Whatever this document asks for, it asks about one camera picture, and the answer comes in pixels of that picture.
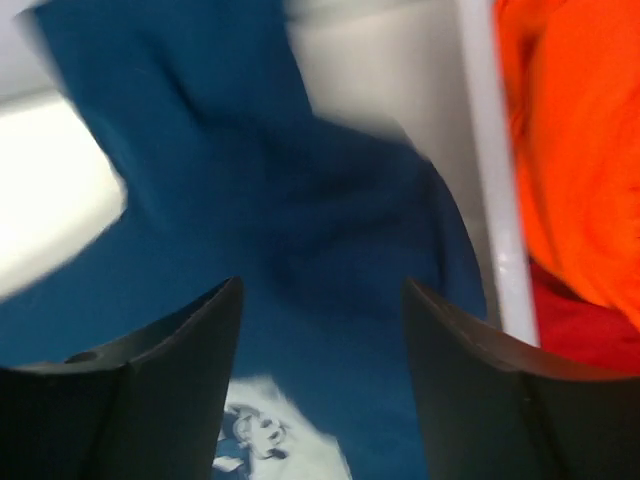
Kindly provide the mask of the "blue printed t-shirt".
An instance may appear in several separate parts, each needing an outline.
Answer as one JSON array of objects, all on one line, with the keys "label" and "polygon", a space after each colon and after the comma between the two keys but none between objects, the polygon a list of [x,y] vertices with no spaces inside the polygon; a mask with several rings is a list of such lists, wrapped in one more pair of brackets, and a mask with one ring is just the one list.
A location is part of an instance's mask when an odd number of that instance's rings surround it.
[{"label": "blue printed t-shirt", "polygon": [[26,15],[127,199],[2,302],[2,363],[69,357],[239,277],[207,477],[426,478],[402,287],[486,312],[433,164],[314,114],[278,1],[46,1]]}]

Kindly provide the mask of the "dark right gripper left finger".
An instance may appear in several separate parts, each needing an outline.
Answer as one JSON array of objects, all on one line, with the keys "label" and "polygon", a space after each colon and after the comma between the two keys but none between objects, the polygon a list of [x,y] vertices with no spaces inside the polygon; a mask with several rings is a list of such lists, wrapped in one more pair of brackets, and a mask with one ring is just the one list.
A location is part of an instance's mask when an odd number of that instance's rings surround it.
[{"label": "dark right gripper left finger", "polygon": [[5,479],[207,479],[243,308],[232,277],[61,363],[1,372]]}]

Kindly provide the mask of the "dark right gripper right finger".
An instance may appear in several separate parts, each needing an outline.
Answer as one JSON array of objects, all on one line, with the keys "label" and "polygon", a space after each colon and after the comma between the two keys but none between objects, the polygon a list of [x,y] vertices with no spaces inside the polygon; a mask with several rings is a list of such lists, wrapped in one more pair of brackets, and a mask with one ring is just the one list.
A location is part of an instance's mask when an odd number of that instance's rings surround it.
[{"label": "dark right gripper right finger", "polygon": [[408,280],[403,311],[433,479],[635,479],[639,380],[517,340]]}]

